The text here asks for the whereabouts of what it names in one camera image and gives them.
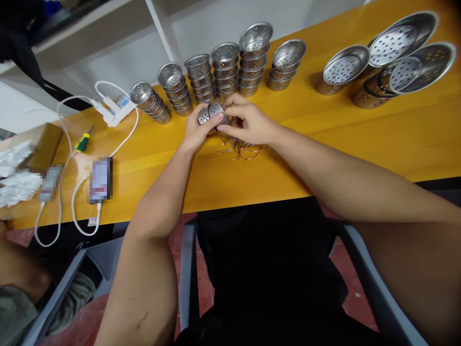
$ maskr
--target cardboard box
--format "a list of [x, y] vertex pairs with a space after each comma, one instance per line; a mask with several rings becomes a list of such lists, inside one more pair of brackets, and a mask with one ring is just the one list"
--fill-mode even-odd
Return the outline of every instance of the cardboard box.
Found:
[[6, 151], [30, 140], [35, 148], [35, 153], [29, 156], [21, 164], [20, 168], [29, 168], [32, 173], [45, 175], [53, 161], [61, 136], [62, 130], [59, 127], [51, 123], [45, 123], [1, 141], [0, 151]]

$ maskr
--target left hand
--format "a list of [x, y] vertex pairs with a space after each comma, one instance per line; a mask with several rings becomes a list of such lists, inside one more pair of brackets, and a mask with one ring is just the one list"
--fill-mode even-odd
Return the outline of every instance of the left hand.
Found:
[[198, 123], [198, 114], [204, 108], [208, 107], [208, 103], [200, 103], [189, 115], [189, 119], [187, 120], [186, 125], [186, 132], [184, 133], [184, 138], [180, 147], [184, 148], [185, 150], [191, 150], [196, 153], [208, 135], [208, 132], [215, 126], [217, 126], [224, 117], [223, 113], [216, 114], [210, 118], [206, 123], [203, 125], [199, 125]]

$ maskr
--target white charging cable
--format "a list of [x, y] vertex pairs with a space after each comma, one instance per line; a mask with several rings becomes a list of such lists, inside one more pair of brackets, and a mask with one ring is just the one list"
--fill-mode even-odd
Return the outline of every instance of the white charging cable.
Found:
[[38, 234], [37, 234], [37, 229], [38, 229], [38, 222], [40, 221], [40, 217], [42, 216], [42, 212], [43, 212], [43, 209], [45, 207], [45, 204], [46, 202], [42, 202], [40, 204], [40, 211], [38, 212], [38, 216], [37, 216], [37, 220], [35, 221], [35, 229], [34, 229], [34, 234], [35, 234], [35, 239], [37, 240], [37, 242], [43, 246], [43, 247], [49, 247], [51, 245], [53, 245], [59, 238], [59, 235], [61, 234], [61, 221], [62, 221], [62, 196], [61, 196], [61, 181], [62, 181], [62, 177], [64, 176], [64, 172], [67, 168], [67, 165], [69, 164], [71, 158], [73, 157], [73, 148], [72, 148], [72, 142], [71, 142], [71, 137], [69, 136], [69, 132], [67, 131], [67, 128], [66, 128], [66, 125], [64, 124], [64, 122], [62, 121], [62, 115], [61, 113], [59, 113], [59, 107], [64, 103], [64, 102], [67, 102], [68, 100], [71, 100], [71, 99], [88, 99], [88, 100], [92, 100], [91, 98], [89, 98], [88, 96], [71, 96], [71, 97], [68, 97], [64, 100], [62, 100], [61, 102], [58, 103], [58, 106], [56, 107], [56, 113], [58, 115], [58, 118], [59, 118], [59, 121], [61, 122], [61, 125], [62, 125], [62, 128], [64, 130], [64, 132], [66, 133], [66, 136], [67, 136], [67, 140], [69, 141], [69, 156], [67, 157], [67, 161], [64, 165], [64, 168], [60, 174], [60, 177], [59, 177], [59, 181], [58, 181], [58, 203], [59, 203], [59, 221], [58, 221], [58, 232], [56, 233], [56, 237], [54, 238], [54, 240], [45, 245], [43, 244], [41, 241], [40, 241], [40, 238], [38, 237]]
[[[111, 83], [111, 82], [106, 82], [106, 81], [99, 81], [99, 82], [96, 82], [95, 83], [95, 89], [97, 91], [97, 93], [105, 100], [106, 97], [104, 95], [102, 95], [100, 93], [100, 91], [97, 89], [97, 86], [100, 85], [100, 84], [109, 84], [113, 87], [116, 87], [118, 90], [120, 90], [121, 92], [123, 92], [126, 96], [129, 97], [128, 93], [125, 92], [125, 90], [123, 90], [121, 87]], [[119, 151], [119, 149], [125, 144], [125, 142], [131, 137], [131, 135], [133, 134], [134, 130], [136, 129], [136, 127], [138, 126], [138, 122], [139, 122], [139, 111], [138, 111], [138, 108], [136, 107], [136, 122], [134, 123], [134, 126], [133, 126], [133, 129], [131, 130], [130, 134], [120, 143], [120, 145], [114, 150], [114, 152], [112, 154], [109, 155], [109, 157], [112, 157], [114, 156], [117, 151]], [[77, 191], [78, 189], [80, 188], [80, 186], [84, 183], [84, 181], [87, 179], [88, 175], [84, 176], [83, 179], [77, 184], [77, 186], [75, 187], [75, 190], [72, 194], [72, 216], [73, 216], [73, 223], [75, 224], [75, 227], [77, 227], [77, 229], [80, 231], [81, 234], [83, 235], [87, 235], [87, 236], [91, 236], [91, 235], [94, 235], [96, 234], [98, 228], [99, 228], [99, 222], [100, 222], [100, 219], [101, 219], [101, 208], [102, 208], [102, 204], [101, 203], [98, 203], [97, 204], [97, 220], [96, 220], [96, 228], [95, 230], [92, 232], [92, 233], [86, 233], [84, 230], [82, 230], [80, 228], [80, 226], [78, 225], [77, 223], [77, 215], [75, 213], [75, 197], [77, 196]]]

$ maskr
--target white plastic bag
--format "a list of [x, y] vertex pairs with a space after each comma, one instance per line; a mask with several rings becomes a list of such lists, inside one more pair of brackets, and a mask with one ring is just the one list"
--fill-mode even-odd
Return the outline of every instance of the white plastic bag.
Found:
[[35, 148], [31, 141], [18, 144], [17, 146], [0, 152], [0, 177], [7, 177], [16, 172], [16, 168], [34, 152]]
[[0, 181], [0, 208], [11, 207], [23, 200], [30, 200], [40, 188], [42, 177], [28, 169], [16, 172]]

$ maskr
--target yellow wooden tabletop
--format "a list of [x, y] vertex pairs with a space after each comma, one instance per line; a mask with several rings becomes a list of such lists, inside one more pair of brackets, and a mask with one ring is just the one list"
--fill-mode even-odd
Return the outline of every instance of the yellow wooden tabletop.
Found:
[[[280, 92], [266, 86], [269, 62], [258, 92], [249, 99], [279, 123], [412, 181], [461, 175], [461, 59], [433, 86], [397, 97], [374, 110], [357, 108], [351, 102], [351, 95], [363, 81], [355, 81], [333, 96], [320, 95], [314, 89], [326, 63], [338, 51], [353, 44], [368, 44], [393, 22], [423, 10], [435, 11], [440, 19], [430, 42], [448, 41], [459, 49], [461, 28], [454, 1], [378, 0], [273, 41], [270, 60], [277, 47], [291, 38], [303, 39], [307, 53], [291, 85]], [[167, 100], [159, 86], [155, 90]], [[77, 154], [65, 172], [63, 222], [72, 220], [72, 192], [86, 174], [85, 167], [91, 167], [93, 159], [109, 155], [128, 135], [134, 121], [132, 112], [120, 125], [108, 128], [94, 109], [66, 118], [73, 145], [92, 124], [96, 127], [87, 151]], [[172, 121], [159, 125], [140, 112], [138, 128], [114, 157], [114, 193], [112, 200], [103, 205], [102, 224], [131, 219], [136, 204], [179, 145], [186, 121], [173, 111]], [[233, 154], [219, 154], [220, 149], [221, 139], [214, 136], [197, 153], [184, 212], [309, 195], [303, 182], [270, 148], [245, 162], [232, 161]], [[54, 163], [64, 163], [67, 155], [67, 138], [63, 136]], [[96, 206], [88, 204], [88, 190], [86, 181], [76, 199], [78, 219], [96, 216]], [[34, 226], [38, 209], [34, 198], [3, 208], [0, 215], [14, 219], [15, 229], [22, 229]], [[58, 204], [54, 201], [46, 205], [40, 225], [57, 222]]]

